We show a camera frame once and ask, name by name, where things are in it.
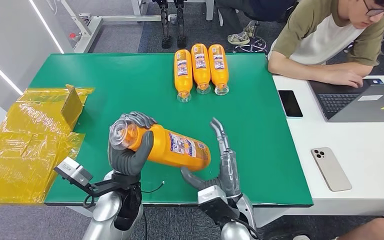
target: floor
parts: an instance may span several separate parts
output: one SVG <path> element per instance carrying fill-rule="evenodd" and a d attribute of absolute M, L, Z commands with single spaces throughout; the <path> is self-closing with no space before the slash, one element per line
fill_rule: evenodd
<path fill-rule="evenodd" d="M 131 15 L 133 9 L 129 0 L 69 0 L 79 13 L 93 15 Z M 78 29 L 60 2 L 57 18 L 64 31 L 76 33 Z M 157 14 L 159 8 L 155 3 L 146 3 L 148 14 Z M 226 33 L 219 27 L 218 15 L 214 21 L 205 21 L 203 3 L 185 4 L 186 35 L 188 47 L 201 42 L 206 45 L 221 43 L 227 51 L 232 47 L 226 41 Z M 240 13 L 241 22 L 247 19 Z M 271 44 L 281 31 L 283 25 L 277 22 L 261 24 L 258 35 Z M 176 39 L 176 26 L 170 26 L 171 35 Z M 163 50 L 160 47 L 161 25 L 158 22 L 129 22 L 122 24 L 105 24 L 100 31 L 92 53 L 160 53 L 175 52 L 173 47 Z M 340 54 L 332 63 L 344 59 Z M 380 66 L 373 74 L 384 75 L 384 55 L 380 57 Z M 146 207 L 148 240 L 218 240 L 220 229 L 212 220 L 196 207 Z M 330 240 L 347 231 L 364 224 L 376 216 L 284 216 L 269 225 L 258 229 L 265 235 L 272 231 L 284 229 L 305 229 L 312 234 L 313 240 Z M 66 207 L 48 206 L 0 206 L 0 240 L 80 240 L 90 219 Z M 144 219 L 139 222 L 132 239 L 145 239 Z"/>

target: juice bottle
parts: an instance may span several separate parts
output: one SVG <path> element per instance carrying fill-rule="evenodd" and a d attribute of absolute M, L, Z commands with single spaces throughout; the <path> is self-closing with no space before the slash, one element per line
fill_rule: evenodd
<path fill-rule="evenodd" d="M 149 129 L 153 132 L 153 146 L 148 159 L 173 167 L 187 167 L 198 171 L 210 164 L 210 149 L 203 142 L 183 136 L 154 124 Z M 120 118 L 110 128 L 109 141 L 116 149 L 138 150 L 142 135 L 148 131 L 138 127 L 133 121 Z"/>
<path fill-rule="evenodd" d="M 211 70 L 208 59 L 208 51 L 204 44 L 193 45 L 192 50 L 193 79 L 197 84 L 196 91 L 199 94 L 208 94 L 211 91 Z"/>
<path fill-rule="evenodd" d="M 214 92 L 217 95 L 225 95 L 229 92 L 229 70 L 225 49 L 219 44 L 214 44 L 209 47 L 208 55 L 211 81 L 215 85 Z"/>
<path fill-rule="evenodd" d="M 182 49 L 174 54 L 174 86 L 178 92 L 177 100 L 187 103 L 191 100 L 192 59 L 188 50 Z"/>

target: cable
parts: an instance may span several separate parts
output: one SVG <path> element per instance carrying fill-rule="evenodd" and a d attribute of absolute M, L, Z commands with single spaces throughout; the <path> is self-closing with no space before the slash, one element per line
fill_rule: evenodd
<path fill-rule="evenodd" d="M 145 207 L 143 208 L 143 220 L 145 220 L 145 240 L 148 240 L 148 222 L 147 215 L 145 214 Z"/>
<path fill-rule="evenodd" d="M 88 199 L 92 197 L 92 201 L 88 204 Z M 92 195 L 87 195 L 87 197 L 83 201 L 83 208 L 90 209 L 95 203 L 95 198 Z"/>
<path fill-rule="evenodd" d="M 157 187 L 156 189 L 154 189 L 152 191 L 142 191 L 142 193 L 145 193 L 145 194 L 153 193 L 153 192 L 157 191 L 158 189 L 160 189 L 165 183 L 166 183 L 166 181 L 162 181 L 161 185 L 159 187 Z"/>
<path fill-rule="evenodd" d="M 246 223 L 242 220 L 239 220 L 239 219 L 232 219 L 232 220 L 244 225 L 248 230 L 250 230 L 251 232 L 253 232 L 255 234 L 255 236 L 257 237 L 258 240 L 263 240 L 263 238 L 258 234 L 258 232 L 254 228 L 252 228 L 248 223 Z"/>

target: bottle label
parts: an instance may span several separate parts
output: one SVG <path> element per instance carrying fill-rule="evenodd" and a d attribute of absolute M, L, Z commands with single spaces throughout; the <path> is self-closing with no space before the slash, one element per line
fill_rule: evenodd
<path fill-rule="evenodd" d="M 179 52 L 177 53 L 177 76 L 186 76 L 188 75 L 188 62 L 186 60 L 186 53 Z"/>
<path fill-rule="evenodd" d="M 213 60 L 214 60 L 214 68 L 216 70 L 223 70 L 225 69 L 225 61 L 223 59 L 223 52 L 220 47 L 213 47 L 212 48 L 213 54 Z"/>
<path fill-rule="evenodd" d="M 186 154 L 190 157 L 197 156 L 197 149 L 193 140 L 189 140 L 186 137 L 171 132 L 169 132 L 168 135 L 170 136 L 171 142 L 170 151 L 178 154 Z"/>
<path fill-rule="evenodd" d="M 169 132 L 168 135 L 170 136 L 171 143 L 170 150 L 173 153 L 185 154 L 205 161 L 209 159 L 210 151 L 202 142 L 176 135 L 171 132 Z"/>
<path fill-rule="evenodd" d="M 205 55 L 202 46 L 195 46 L 193 48 L 193 52 L 195 53 L 195 67 L 196 69 L 205 69 L 207 64 L 205 62 Z"/>

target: table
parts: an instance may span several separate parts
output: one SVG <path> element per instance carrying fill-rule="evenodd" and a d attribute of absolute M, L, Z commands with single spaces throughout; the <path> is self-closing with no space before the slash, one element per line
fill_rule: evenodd
<path fill-rule="evenodd" d="M 255 208 L 257 226 L 283 215 L 384 215 L 384 122 L 328 123 L 307 81 L 273 76 L 278 90 L 293 90 L 302 119 L 288 119 L 314 206 Z M 329 147 L 352 184 L 348 191 L 328 189 L 310 150 Z"/>
<path fill-rule="evenodd" d="M 167 129 L 199 139 L 211 150 L 203 179 L 219 172 L 219 150 L 209 126 L 220 120 L 236 151 L 241 190 L 256 207 L 309 207 L 313 204 L 264 54 L 229 54 L 230 92 L 197 95 L 180 103 L 173 76 L 174 54 L 52 54 L 30 88 L 95 87 L 74 128 L 85 133 L 77 161 L 100 181 L 111 169 L 107 159 L 109 126 L 121 113 L 142 111 Z M 197 190 L 178 168 L 148 161 L 142 170 L 144 204 L 196 205 Z M 57 177 L 47 205 L 80 206 L 86 194 Z"/>

